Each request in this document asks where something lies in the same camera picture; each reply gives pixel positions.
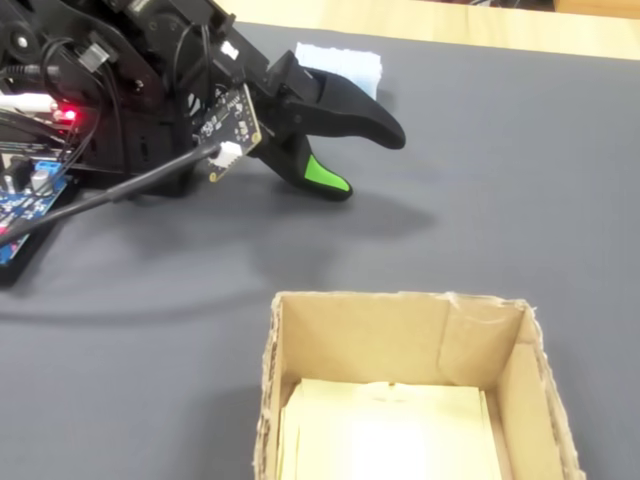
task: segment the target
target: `black cable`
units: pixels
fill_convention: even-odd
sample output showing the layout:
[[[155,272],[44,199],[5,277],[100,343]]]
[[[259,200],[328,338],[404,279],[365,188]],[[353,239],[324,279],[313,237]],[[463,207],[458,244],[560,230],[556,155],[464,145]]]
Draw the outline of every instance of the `black cable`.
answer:
[[[205,110],[213,107],[213,57],[211,56],[211,34],[209,25],[202,25],[202,46],[204,51],[204,61],[207,62],[207,101]]]
[[[45,90],[47,93],[53,97],[58,103],[69,103],[71,105],[87,105],[87,102],[83,100],[79,100],[77,98],[67,98],[60,91],[60,89],[55,85],[55,83],[51,80],[49,75],[49,64],[53,61],[53,58],[57,54],[61,54],[62,57],[65,58],[69,63],[77,67],[86,77],[90,78],[101,91],[105,91],[104,84],[92,75],[87,69],[85,69],[77,58],[70,55],[66,50],[60,49],[73,45],[75,42],[70,38],[58,38],[56,40],[48,41],[42,49],[42,59],[40,61],[40,71],[42,72],[42,80],[44,83]]]
[[[49,78],[60,79],[60,67],[57,65],[50,66],[47,74]],[[31,82],[41,81],[43,79],[40,65],[7,65],[0,70],[0,80],[10,78],[11,80],[27,80]]]
[[[181,157],[120,185],[116,185],[103,193],[80,202],[75,202],[68,207],[60,208],[35,220],[24,222],[16,228],[9,230],[7,233],[0,235],[0,246],[13,243],[25,235],[33,233],[35,230],[54,224],[65,218],[78,215],[79,213],[86,212],[87,210],[105,205],[109,202],[118,202],[137,193],[144,192],[167,176],[175,175],[204,158],[216,155],[219,151],[220,146],[218,144],[203,143]]]
[[[53,41],[48,42],[45,45],[44,49],[43,49],[43,58],[42,58],[42,62],[41,62],[42,71],[43,72],[50,71],[50,68],[48,66],[48,62],[51,61],[53,56],[57,53],[57,51],[60,48],[66,46],[66,45],[70,45],[70,44],[73,44],[73,41],[71,39],[68,39],[68,38],[61,38],[61,39],[57,39],[57,40],[53,40]],[[100,88],[101,91],[105,90],[105,87],[102,84],[102,82],[100,80],[98,80],[96,77],[94,77],[92,74],[90,74],[88,71],[84,70],[84,67],[82,67],[79,64],[79,62],[77,62],[77,60],[72,58],[70,55],[66,54],[66,52],[63,52],[62,54],[65,56],[66,59],[68,59],[72,63],[76,63],[78,68],[82,69],[82,71],[96,83],[96,85]],[[47,79],[47,74],[43,74],[43,81],[46,83],[47,80],[48,80]],[[117,100],[114,100],[114,105],[115,104],[117,104],[119,106],[119,102],[117,102]],[[60,178],[62,178],[71,169],[71,167],[80,159],[80,157],[84,154],[85,150],[87,149],[87,147],[91,143],[91,140],[93,139],[93,136],[95,135],[96,131],[98,130],[98,126],[100,125],[100,120],[102,119],[103,108],[104,108],[104,105],[103,105],[102,97],[99,96],[98,97],[98,110],[97,110],[97,114],[96,114],[96,119],[95,119],[95,122],[93,123],[93,126],[92,126],[91,130],[89,131],[89,133],[80,142],[80,144],[74,150],[74,152],[71,155],[69,155],[69,157],[64,161],[64,163],[62,163],[62,159],[64,158],[65,152],[69,147],[71,132],[73,130],[73,125],[72,125],[72,127],[70,128],[70,130],[68,132],[67,138],[66,138],[66,140],[65,140],[65,142],[63,144],[63,148],[60,151],[60,154],[58,155],[57,161],[59,163],[62,163],[60,169],[56,172],[56,174],[52,178],[50,178],[48,180],[47,183],[43,184],[38,190],[34,191],[32,193],[32,195],[30,197],[26,198],[25,200],[23,200],[22,203],[25,203],[27,200],[29,200],[29,198],[33,198],[33,197],[38,196],[38,193],[41,190],[43,190],[44,188],[47,188],[49,185],[51,185],[51,186],[55,185],[55,182],[57,182]]]
[[[113,103],[113,115],[116,120],[116,129],[118,131],[118,147],[120,150],[120,158],[123,164],[123,172],[128,175],[131,173],[131,164],[129,162],[129,152],[127,150],[127,139],[124,131],[124,123],[122,121],[122,105],[118,98],[118,84],[116,83],[116,77],[113,74],[113,69],[108,63],[103,66],[104,77],[106,79],[107,91],[111,97]]]

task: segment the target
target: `cardboard edge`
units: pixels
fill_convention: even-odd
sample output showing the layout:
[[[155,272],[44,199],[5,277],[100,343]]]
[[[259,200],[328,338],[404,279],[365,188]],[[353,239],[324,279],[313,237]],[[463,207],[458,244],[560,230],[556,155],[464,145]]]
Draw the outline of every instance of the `cardboard edge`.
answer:
[[[462,294],[457,292],[445,292],[445,293],[435,293],[435,292],[415,292],[408,290],[400,290],[398,292],[355,292],[355,291],[342,291],[342,290],[334,290],[327,292],[296,292],[296,291],[282,291],[276,294],[276,297],[273,301],[273,304],[278,302],[282,302],[286,300],[286,297],[296,296],[296,297],[332,297],[332,296],[367,296],[367,297],[397,297],[398,295],[421,295],[421,296],[431,296],[438,300],[447,300],[451,302],[454,306],[458,304],[458,299],[469,299],[469,300],[480,300],[483,302],[491,303],[495,306],[500,307],[510,307],[516,306],[521,308],[530,308],[531,305],[524,299],[505,299],[501,297],[496,297],[494,295],[470,295],[470,294]]]
[[[558,445],[563,474],[567,480],[586,480],[586,473],[580,468],[578,450],[576,449],[573,434],[569,426],[569,417],[553,377],[553,370],[551,369],[549,358],[544,351],[544,334],[542,327],[535,317],[535,309],[529,308],[529,320],[533,323],[533,327],[537,332],[537,341],[534,345],[536,361],[538,362],[540,378],[543,381],[547,406],[551,414],[551,429],[556,444]]]
[[[265,351],[262,356],[262,398],[260,415],[256,427],[257,436],[253,453],[253,468],[256,479],[267,479],[267,456],[269,454],[269,437],[272,431],[274,415],[272,412],[273,389],[276,377],[276,355],[278,352],[278,333],[282,319],[282,295],[277,294],[271,303],[271,321]]]

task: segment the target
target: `electronic component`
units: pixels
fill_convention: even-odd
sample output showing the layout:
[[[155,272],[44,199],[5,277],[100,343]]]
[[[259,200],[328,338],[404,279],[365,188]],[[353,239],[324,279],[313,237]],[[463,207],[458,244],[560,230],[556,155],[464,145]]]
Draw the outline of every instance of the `electronic component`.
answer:
[[[36,170],[31,174],[31,189],[39,197],[47,197],[53,193],[52,180],[48,170]]]
[[[31,180],[33,164],[26,157],[13,157],[11,165],[0,174],[0,190],[15,194],[22,192]]]
[[[262,140],[258,119],[246,85],[222,95],[200,130],[200,141],[210,137],[221,141],[216,158],[208,159],[209,180],[217,182],[235,161],[248,155]]]
[[[54,190],[57,191],[57,190],[60,190],[66,183],[65,178],[58,174],[61,167],[62,166],[58,162],[42,160],[36,163],[35,170],[36,171],[44,170],[49,174],[50,177],[54,177],[54,176],[57,177],[53,185]]]
[[[51,179],[50,173],[45,170],[37,170],[34,176],[39,172],[45,172]],[[62,178],[62,183],[58,183],[57,188],[51,188],[51,193],[46,197],[34,195],[29,186],[19,193],[0,192],[0,235],[22,222],[46,215],[65,193],[66,179]],[[0,246],[0,267],[9,264],[18,255],[28,238],[25,236],[9,245]]]

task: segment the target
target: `gray mat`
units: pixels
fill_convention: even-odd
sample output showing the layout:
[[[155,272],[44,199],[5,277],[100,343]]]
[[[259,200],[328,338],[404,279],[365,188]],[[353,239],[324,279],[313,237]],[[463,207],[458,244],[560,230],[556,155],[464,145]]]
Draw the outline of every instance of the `gray mat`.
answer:
[[[357,195],[248,160],[184,200],[60,229],[0,293],[0,473],[244,480],[278,290],[447,291],[538,307],[584,468],[638,478],[640,64],[242,26],[383,57],[402,152],[314,139]]]

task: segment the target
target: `open cardboard box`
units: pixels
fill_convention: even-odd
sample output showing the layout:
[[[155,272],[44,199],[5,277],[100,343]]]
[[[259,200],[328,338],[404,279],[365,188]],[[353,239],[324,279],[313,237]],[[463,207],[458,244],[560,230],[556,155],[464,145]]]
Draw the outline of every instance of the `open cardboard box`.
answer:
[[[279,294],[264,355],[256,480],[276,480],[279,412],[301,378],[479,387],[503,480],[586,478],[539,325],[522,300]]]

